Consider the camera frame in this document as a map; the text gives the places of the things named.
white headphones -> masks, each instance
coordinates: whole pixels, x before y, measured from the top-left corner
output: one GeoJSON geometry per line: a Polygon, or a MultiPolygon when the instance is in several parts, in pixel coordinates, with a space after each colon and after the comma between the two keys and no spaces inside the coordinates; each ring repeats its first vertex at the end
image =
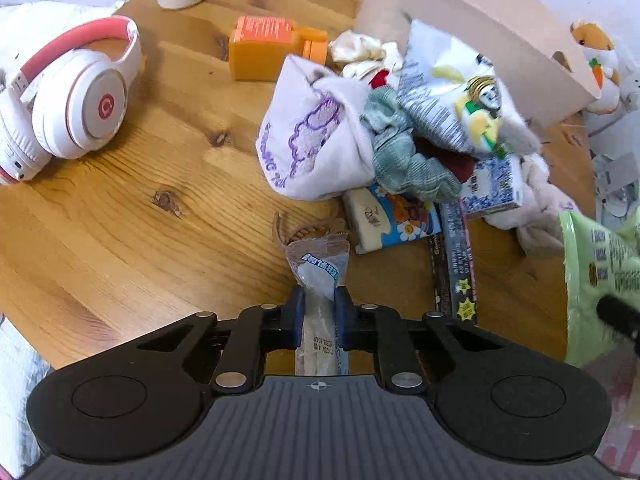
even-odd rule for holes
{"type": "Polygon", "coordinates": [[[141,58],[138,28],[125,16],[79,25],[34,54],[0,91],[0,184],[31,180],[51,155],[78,158],[107,144],[124,119],[141,58]],[[115,62],[102,52],[73,50],[106,38],[129,40],[115,62]],[[70,50],[64,63],[43,76],[30,116],[20,96],[70,50]]]}

yellow star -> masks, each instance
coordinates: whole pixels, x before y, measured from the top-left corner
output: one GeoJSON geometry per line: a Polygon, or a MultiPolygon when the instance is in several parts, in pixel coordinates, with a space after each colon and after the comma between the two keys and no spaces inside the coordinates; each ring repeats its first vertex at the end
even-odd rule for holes
{"type": "Polygon", "coordinates": [[[466,294],[468,290],[471,290],[471,285],[469,285],[469,278],[466,280],[458,280],[458,286],[456,287],[462,294],[466,294]]]}
{"type": "Polygon", "coordinates": [[[458,304],[458,315],[462,321],[468,321],[476,314],[476,304],[466,298],[464,302],[458,304]]]}

wooden table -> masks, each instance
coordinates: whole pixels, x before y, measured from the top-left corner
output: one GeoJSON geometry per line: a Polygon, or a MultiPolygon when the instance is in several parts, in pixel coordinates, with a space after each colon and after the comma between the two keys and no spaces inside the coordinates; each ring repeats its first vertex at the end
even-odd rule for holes
{"type": "MultiPolygon", "coordinates": [[[[146,59],[121,131],[99,153],[54,160],[30,184],[0,190],[0,310],[54,367],[198,310],[229,318],[286,298],[293,278],[271,238],[273,215],[311,221],[329,206],[269,188],[254,142],[273,84],[231,81],[226,42],[242,14],[279,14],[335,37],[350,28],[356,2],[122,7],[146,59]]],[[[94,48],[117,54],[122,44],[94,48]]],[[[586,138],[573,126],[550,138],[553,181],[592,214],[586,138]]],[[[527,260],[513,232],[482,221],[470,232],[480,325],[562,358],[562,259],[527,260]]],[[[348,287],[356,301],[419,317],[433,306],[428,244],[353,255],[348,287]]]]}

white daisy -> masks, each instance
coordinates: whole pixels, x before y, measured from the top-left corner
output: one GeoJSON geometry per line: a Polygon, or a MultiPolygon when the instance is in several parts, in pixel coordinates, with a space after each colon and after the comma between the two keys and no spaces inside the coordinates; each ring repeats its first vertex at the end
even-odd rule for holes
{"type": "Polygon", "coordinates": [[[400,233],[400,239],[403,242],[415,240],[420,236],[420,228],[413,225],[411,222],[402,222],[398,225],[398,232],[400,233]]]}

orange bottle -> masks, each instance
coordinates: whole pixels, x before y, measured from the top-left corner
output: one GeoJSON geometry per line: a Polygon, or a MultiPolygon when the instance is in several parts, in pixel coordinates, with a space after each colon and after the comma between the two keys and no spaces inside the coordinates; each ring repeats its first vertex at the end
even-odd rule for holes
{"type": "Polygon", "coordinates": [[[288,54],[324,65],[326,31],[273,16],[242,16],[229,39],[229,69],[238,81],[276,81],[288,54]]]}

